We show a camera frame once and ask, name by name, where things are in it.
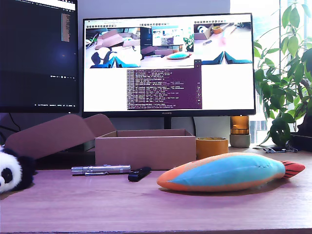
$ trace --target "fish tail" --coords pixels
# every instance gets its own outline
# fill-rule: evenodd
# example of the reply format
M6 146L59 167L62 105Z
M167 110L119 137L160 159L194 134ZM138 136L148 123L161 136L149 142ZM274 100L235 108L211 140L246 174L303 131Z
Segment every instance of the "fish tail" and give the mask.
M303 164L296 162L282 161L282 163L285 166L285 174L283 178L291 178L306 168Z

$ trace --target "black monitor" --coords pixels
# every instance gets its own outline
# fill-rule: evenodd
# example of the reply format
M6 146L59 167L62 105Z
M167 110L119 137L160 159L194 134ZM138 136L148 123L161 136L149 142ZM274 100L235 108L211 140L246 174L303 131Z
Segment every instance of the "black monitor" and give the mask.
M77 113L77 0L0 0L0 112Z
M252 15L83 20L83 116L255 114Z

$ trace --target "blue and orange plush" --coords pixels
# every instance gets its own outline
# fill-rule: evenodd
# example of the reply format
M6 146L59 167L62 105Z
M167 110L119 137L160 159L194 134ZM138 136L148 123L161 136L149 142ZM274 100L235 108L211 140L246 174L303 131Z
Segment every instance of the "blue and orange plush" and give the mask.
M259 186L278 178L291 178L305 166L277 161L253 153L227 153L189 162L163 173L161 187L177 191L221 192Z

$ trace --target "purple desk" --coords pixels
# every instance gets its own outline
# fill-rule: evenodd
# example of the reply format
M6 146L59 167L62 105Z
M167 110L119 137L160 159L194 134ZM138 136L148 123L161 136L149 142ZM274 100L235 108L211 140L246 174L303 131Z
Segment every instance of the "purple desk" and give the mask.
M262 149L241 151L265 155ZM0 232L312 234L312 154L267 156L307 168L290 180L214 194L161 189L161 171L138 183L127 175L38 171L32 188L0 196Z

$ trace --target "camera feed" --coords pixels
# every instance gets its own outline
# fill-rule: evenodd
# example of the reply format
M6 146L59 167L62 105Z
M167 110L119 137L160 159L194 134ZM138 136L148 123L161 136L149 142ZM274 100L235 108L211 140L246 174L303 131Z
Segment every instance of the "camera feed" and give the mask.
M193 26L157 24L141 27L141 67L194 65Z
M140 28L86 29L87 68L140 67Z
M250 22L194 25L194 54L202 65L252 63Z

